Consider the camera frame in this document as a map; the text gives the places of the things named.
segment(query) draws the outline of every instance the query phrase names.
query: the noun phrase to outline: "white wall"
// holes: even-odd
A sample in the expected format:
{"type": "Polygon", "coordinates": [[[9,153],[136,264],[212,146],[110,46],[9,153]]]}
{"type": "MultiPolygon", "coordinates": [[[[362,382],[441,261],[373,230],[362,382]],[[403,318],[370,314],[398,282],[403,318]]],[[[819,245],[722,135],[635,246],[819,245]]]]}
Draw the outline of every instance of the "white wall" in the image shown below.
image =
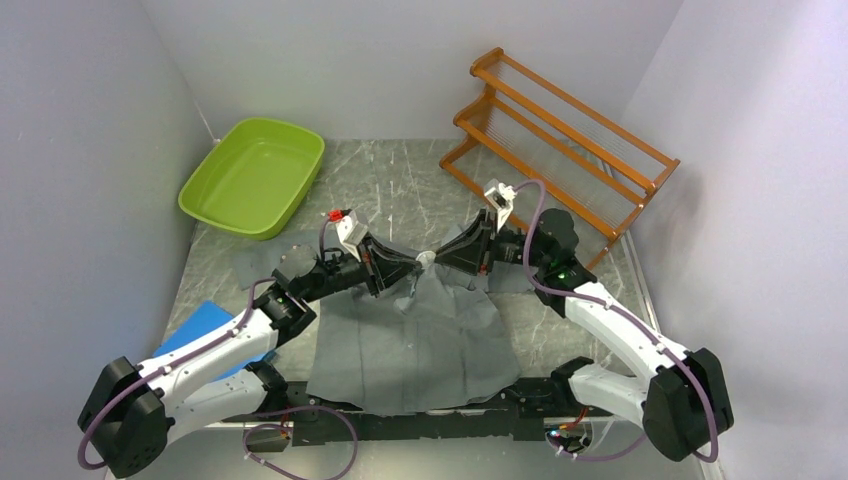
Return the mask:
{"type": "Polygon", "coordinates": [[[99,479],[76,418],[162,334],[209,136],[139,2],[0,10],[0,478],[99,479]]]}
{"type": "Polygon", "coordinates": [[[848,470],[848,5],[687,0],[624,123],[682,160],[635,232],[667,333],[722,359],[732,480],[848,470]]]}
{"type": "Polygon", "coordinates": [[[331,138],[458,137],[493,47],[618,117],[681,0],[144,0],[216,135],[268,115],[331,138]]]}

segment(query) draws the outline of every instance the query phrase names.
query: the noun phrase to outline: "marble table surface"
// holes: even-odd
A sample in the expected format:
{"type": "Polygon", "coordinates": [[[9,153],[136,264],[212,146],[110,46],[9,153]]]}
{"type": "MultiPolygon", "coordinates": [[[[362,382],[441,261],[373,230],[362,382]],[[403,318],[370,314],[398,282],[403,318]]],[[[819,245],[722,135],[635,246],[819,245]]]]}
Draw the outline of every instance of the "marble table surface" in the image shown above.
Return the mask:
{"type": "MultiPolygon", "coordinates": [[[[449,173],[439,159],[457,145],[455,140],[328,141],[323,166],[286,230],[317,229],[333,208],[354,208],[368,218],[373,232],[416,249],[438,245],[450,226],[469,221],[483,203],[449,173]]],[[[478,184],[491,178],[517,183],[520,174],[492,152],[477,148],[456,162],[478,184]]],[[[516,199],[516,213],[529,220],[535,192],[516,199]]],[[[559,205],[548,200],[550,205],[559,205]]],[[[588,262],[604,238],[576,218],[580,237],[578,257],[588,262]]],[[[254,242],[198,223],[168,323],[170,335],[204,301],[211,300],[237,314],[244,309],[246,291],[239,288],[232,254],[254,242]]],[[[638,264],[627,245],[619,242],[595,267],[594,273],[627,308],[652,318],[640,284],[638,264]]],[[[586,356],[613,371],[627,368],[582,327],[560,318],[532,293],[493,294],[511,334],[523,376],[545,376],[566,361],[586,356]]],[[[276,364],[287,380],[308,380],[315,354],[319,318],[298,338],[279,349],[276,364]]]]}

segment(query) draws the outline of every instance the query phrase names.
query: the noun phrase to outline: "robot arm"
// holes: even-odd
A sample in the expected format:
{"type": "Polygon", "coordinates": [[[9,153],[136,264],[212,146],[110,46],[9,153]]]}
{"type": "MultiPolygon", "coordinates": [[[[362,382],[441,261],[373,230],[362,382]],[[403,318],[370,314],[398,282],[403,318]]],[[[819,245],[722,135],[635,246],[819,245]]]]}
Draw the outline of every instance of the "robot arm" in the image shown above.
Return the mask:
{"type": "MultiPolygon", "coordinates": [[[[436,263],[470,274],[492,271],[495,261],[521,264],[527,236],[502,229],[501,219],[512,211],[514,192],[490,182],[484,194],[496,210],[481,210],[463,234],[436,252],[436,263]]],[[[552,295],[536,287],[539,300],[561,317],[588,330],[606,344],[633,372],[627,377],[610,372],[587,358],[559,367],[552,380],[559,403],[593,406],[641,427],[651,443],[667,458],[680,461],[709,442],[707,415],[690,380],[671,360],[682,359],[709,398],[716,430],[733,425],[733,413],[718,358],[707,349],[692,352],[638,321],[577,260],[578,238],[568,212],[542,212],[529,248],[533,277],[552,295]]]]}
{"type": "Polygon", "coordinates": [[[268,355],[236,375],[212,380],[232,365],[272,352],[299,335],[316,318],[308,302],[360,284],[377,296],[420,268],[417,261],[381,245],[367,231],[352,245],[357,256],[330,252],[323,259],[311,247],[294,247],[274,271],[273,284],[232,321],[138,365],[125,357],[109,363],[77,424],[86,432],[112,404],[91,436],[112,473],[117,478],[138,473],[168,444],[209,423],[283,408],[287,383],[268,355]],[[149,381],[127,395],[130,385],[148,376],[149,381]]]}
{"type": "MultiPolygon", "coordinates": [[[[432,259],[472,275],[488,274],[496,262],[524,263],[527,235],[503,228],[515,192],[493,181],[484,193],[493,208],[481,209],[460,236],[436,252],[425,252],[429,258],[424,263],[432,259]]],[[[126,395],[92,430],[92,444],[116,477],[141,471],[169,443],[209,423],[284,407],[288,385],[267,356],[232,377],[209,382],[232,365],[273,351],[299,335],[316,318],[308,302],[356,285],[367,286],[377,296],[422,268],[415,258],[381,245],[355,212],[346,213],[337,228],[344,250],[319,255],[308,246],[293,248],[274,271],[272,285],[232,322],[138,365],[122,357],[104,368],[79,417],[83,431],[107,404],[126,394],[128,386],[150,373],[162,373],[126,395]],[[249,320],[242,322],[248,314],[249,320]],[[223,336],[228,338],[206,348],[223,336]],[[174,359],[183,356],[186,360],[172,368],[174,359]]],[[[663,351],[683,359],[704,386],[719,433],[733,424],[721,365],[706,349],[691,352],[649,326],[625,319],[620,311],[626,309],[577,261],[577,242],[569,213],[549,209],[541,214],[526,250],[529,264],[537,269],[533,278],[546,289],[570,295],[551,295],[538,287],[536,295],[608,345],[635,376],[618,375],[577,358],[551,374],[551,393],[560,405],[598,407],[639,425],[661,453],[679,461],[706,444],[709,435],[705,412],[689,380],[663,351]]]]}

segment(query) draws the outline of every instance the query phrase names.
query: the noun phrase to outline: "green litter box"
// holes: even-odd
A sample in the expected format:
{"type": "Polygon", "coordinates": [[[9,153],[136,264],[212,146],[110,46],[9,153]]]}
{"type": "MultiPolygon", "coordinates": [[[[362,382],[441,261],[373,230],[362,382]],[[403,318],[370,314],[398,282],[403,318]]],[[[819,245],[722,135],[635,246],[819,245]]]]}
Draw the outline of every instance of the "green litter box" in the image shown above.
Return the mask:
{"type": "Polygon", "coordinates": [[[180,191],[192,217],[228,232],[267,240],[283,229],[321,167],[324,140],[271,118],[238,123],[180,191]]]}

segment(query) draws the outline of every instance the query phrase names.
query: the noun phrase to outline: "purple cable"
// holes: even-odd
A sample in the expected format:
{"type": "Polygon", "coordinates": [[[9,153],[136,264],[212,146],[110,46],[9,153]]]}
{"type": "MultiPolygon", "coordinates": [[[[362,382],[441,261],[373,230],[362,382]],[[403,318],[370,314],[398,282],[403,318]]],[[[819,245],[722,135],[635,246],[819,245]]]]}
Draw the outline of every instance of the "purple cable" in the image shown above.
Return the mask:
{"type": "MultiPolygon", "coordinates": [[[[302,406],[302,407],[293,407],[293,408],[287,408],[285,410],[278,410],[276,412],[257,413],[255,415],[257,415],[259,417],[276,417],[276,416],[280,416],[280,415],[285,415],[287,413],[308,412],[308,411],[320,411],[320,412],[331,413],[331,414],[335,415],[336,417],[338,417],[345,424],[347,429],[350,430],[350,436],[353,439],[353,454],[350,456],[350,461],[347,462],[347,465],[345,466],[345,468],[342,469],[341,472],[339,472],[336,475],[333,475],[332,477],[326,479],[326,480],[338,480],[338,479],[344,477],[345,475],[347,475],[348,472],[350,472],[350,469],[353,468],[353,464],[354,464],[354,462],[356,462],[356,454],[359,451],[359,437],[356,435],[356,429],[353,428],[353,424],[350,423],[350,420],[348,420],[347,417],[345,417],[341,413],[333,410],[332,408],[324,407],[324,406],[321,406],[321,405],[305,405],[305,406],[302,406]]],[[[306,478],[299,477],[299,476],[297,476],[293,473],[287,472],[287,471],[283,470],[282,468],[274,465],[273,463],[266,462],[264,459],[260,458],[258,455],[254,454],[253,452],[248,450],[247,439],[248,439],[248,437],[250,436],[251,433],[258,431],[258,430],[286,431],[288,429],[286,427],[283,427],[282,425],[279,425],[279,424],[276,424],[276,423],[263,423],[263,424],[260,424],[260,425],[256,425],[255,427],[253,427],[250,430],[248,430],[247,432],[245,432],[244,437],[242,437],[242,442],[241,442],[242,447],[244,448],[245,459],[250,458],[254,462],[256,462],[256,463],[258,463],[262,466],[268,467],[271,470],[279,473],[280,475],[284,475],[288,478],[291,478],[292,480],[307,480],[306,478]]]]}
{"type": "MultiPolygon", "coordinates": [[[[241,330],[241,328],[247,324],[247,322],[250,320],[250,317],[253,315],[253,295],[256,293],[256,286],[260,283],[273,281],[273,278],[263,278],[262,280],[257,280],[250,286],[250,290],[247,293],[247,308],[245,308],[245,312],[244,315],[242,315],[241,320],[239,320],[235,327],[233,327],[234,330],[241,330]]],[[[88,460],[86,460],[85,449],[88,446],[89,442],[91,442],[91,437],[94,436],[94,431],[97,430],[97,427],[100,426],[100,423],[103,422],[103,419],[106,418],[106,415],[108,415],[109,412],[111,412],[112,409],[115,408],[115,406],[121,403],[123,399],[127,398],[129,394],[134,392],[140,386],[164,375],[166,368],[177,368],[183,363],[188,362],[189,360],[192,360],[193,358],[217,347],[218,345],[222,344],[227,339],[232,338],[233,336],[235,335],[231,332],[225,333],[220,337],[216,338],[215,340],[212,340],[206,345],[198,348],[197,350],[191,351],[183,355],[182,357],[172,360],[169,364],[159,367],[150,375],[136,380],[132,385],[127,387],[125,390],[122,390],[121,393],[119,393],[115,396],[115,398],[110,400],[109,403],[107,403],[102,410],[97,412],[97,415],[94,416],[94,419],[88,425],[88,428],[85,429],[85,433],[82,436],[82,440],[80,440],[79,448],[77,449],[77,462],[79,463],[80,467],[84,468],[85,470],[97,470],[106,466],[105,461],[100,463],[90,463],[88,460]]]]}
{"type": "MultiPolygon", "coordinates": [[[[530,184],[539,187],[539,202],[536,205],[536,211],[533,212],[533,219],[530,221],[530,225],[528,226],[527,239],[524,241],[524,260],[522,262],[524,267],[524,274],[527,276],[527,279],[530,281],[530,284],[533,285],[533,287],[535,287],[536,289],[541,290],[542,292],[545,292],[549,295],[576,298],[578,300],[584,300],[587,302],[606,306],[606,302],[600,298],[576,292],[569,292],[567,290],[556,290],[553,288],[546,287],[536,280],[535,276],[533,275],[533,271],[530,270],[530,244],[533,243],[533,234],[536,232],[536,225],[539,223],[539,217],[542,216],[542,208],[545,205],[545,184],[542,183],[540,180],[531,178],[519,183],[513,188],[516,192],[518,192],[519,190],[530,184]]],[[[648,337],[651,343],[653,343],[655,346],[660,343],[659,338],[657,338],[656,335],[654,335],[650,330],[648,330],[648,327],[646,327],[645,324],[642,323],[642,321],[639,320],[635,315],[619,307],[618,305],[611,305],[610,309],[630,321],[630,323],[632,323],[636,328],[639,329],[639,331],[645,334],[645,336],[648,337]]],[[[698,394],[698,398],[701,400],[701,404],[704,407],[704,413],[707,417],[707,428],[709,429],[710,434],[710,454],[703,455],[701,452],[695,451],[693,455],[695,456],[695,458],[701,461],[713,463],[718,459],[718,428],[716,427],[715,415],[713,414],[713,409],[710,405],[710,399],[709,397],[707,397],[707,392],[704,391],[704,387],[701,385],[701,382],[699,382],[695,375],[692,373],[692,371],[689,370],[689,367],[687,367],[682,360],[677,358],[677,356],[674,355],[671,350],[666,348],[663,349],[662,353],[665,354],[665,356],[667,356],[669,359],[671,359],[671,361],[674,362],[675,365],[677,365],[680,371],[683,372],[686,378],[689,379],[689,383],[692,384],[692,387],[698,394]]],[[[640,443],[645,440],[645,438],[646,437],[643,434],[633,443],[633,445],[630,445],[619,453],[603,457],[578,456],[577,460],[582,460],[586,462],[603,462],[607,460],[615,460],[632,452],[636,447],[639,446],[640,443]]]]}
{"type": "Polygon", "coordinates": [[[330,223],[330,214],[327,214],[327,218],[324,219],[324,223],[321,224],[321,233],[318,234],[318,253],[321,254],[321,261],[324,261],[324,234],[327,232],[327,225],[330,223]]]}

